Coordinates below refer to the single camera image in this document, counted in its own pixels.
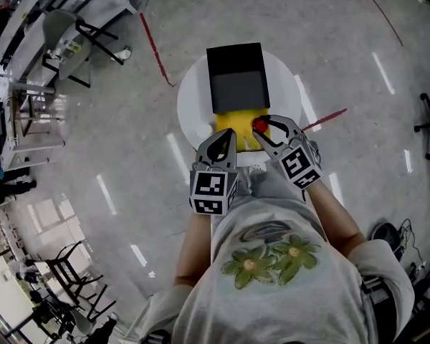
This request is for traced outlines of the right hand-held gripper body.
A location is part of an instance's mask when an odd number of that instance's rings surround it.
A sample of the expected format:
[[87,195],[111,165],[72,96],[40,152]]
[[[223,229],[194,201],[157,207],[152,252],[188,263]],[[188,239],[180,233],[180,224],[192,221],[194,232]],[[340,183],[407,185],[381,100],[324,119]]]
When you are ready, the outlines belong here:
[[313,142],[304,138],[292,139],[272,151],[271,164],[282,177],[300,190],[318,181],[322,176],[320,154]]

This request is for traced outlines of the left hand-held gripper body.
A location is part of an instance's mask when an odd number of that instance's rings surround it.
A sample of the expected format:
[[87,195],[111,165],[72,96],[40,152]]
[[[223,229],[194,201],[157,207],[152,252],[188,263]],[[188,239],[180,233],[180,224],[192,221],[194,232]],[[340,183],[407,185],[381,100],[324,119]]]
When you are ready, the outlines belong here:
[[190,205],[195,214],[225,216],[238,191],[236,161],[209,165],[194,162],[190,171]]

